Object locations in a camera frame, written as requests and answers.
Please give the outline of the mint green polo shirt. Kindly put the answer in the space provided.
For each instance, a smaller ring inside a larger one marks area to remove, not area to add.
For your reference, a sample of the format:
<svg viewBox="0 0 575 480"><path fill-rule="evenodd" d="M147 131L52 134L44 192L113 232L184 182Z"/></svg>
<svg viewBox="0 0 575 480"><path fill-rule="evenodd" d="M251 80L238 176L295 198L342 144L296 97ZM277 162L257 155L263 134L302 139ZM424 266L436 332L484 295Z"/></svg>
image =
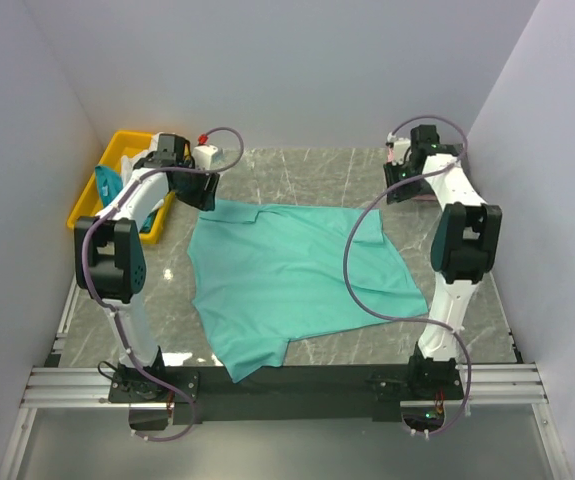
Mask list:
<svg viewBox="0 0 575 480"><path fill-rule="evenodd" d="M281 366L293 341L428 311L378 211L219 200L187 254L193 305L234 382Z"/></svg>

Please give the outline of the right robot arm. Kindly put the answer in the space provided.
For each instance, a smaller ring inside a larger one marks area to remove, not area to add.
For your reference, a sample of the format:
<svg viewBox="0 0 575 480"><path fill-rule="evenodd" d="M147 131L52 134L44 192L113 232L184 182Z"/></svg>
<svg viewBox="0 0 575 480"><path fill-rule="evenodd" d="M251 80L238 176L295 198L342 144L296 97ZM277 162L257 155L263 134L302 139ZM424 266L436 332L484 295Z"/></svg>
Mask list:
<svg viewBox="0 0 575 480"><path fill-rule="evenodd" d="M458 380L459 344L471 298L496 258L502 210L474 189L461 165L462 151L441 142L434 125L418 125L408 138L387 135L386 185L405 184L387 194L389 204L433 192L441 217L430 249L435 289L429 319L409 361L410 381L445 387Z"/></svg>

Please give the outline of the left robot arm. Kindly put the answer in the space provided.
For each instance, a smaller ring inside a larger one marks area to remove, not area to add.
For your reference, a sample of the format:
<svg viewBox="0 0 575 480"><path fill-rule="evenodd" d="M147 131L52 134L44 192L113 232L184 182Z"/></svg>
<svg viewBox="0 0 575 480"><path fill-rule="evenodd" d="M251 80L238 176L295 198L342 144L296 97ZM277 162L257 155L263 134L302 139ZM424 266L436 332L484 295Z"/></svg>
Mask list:
<svg viewBox="0 0 575 480"><path fill-rule="evenodd" d="M75 222L76 282L102 308L116 337L116 381L163 382L162 350L142 298L147 265L141 230L170 196L199 210L213 209L222 155L206 134L196 143L174 133L155 134L148 148L122 165L121 185L107 205Z"/></svg>

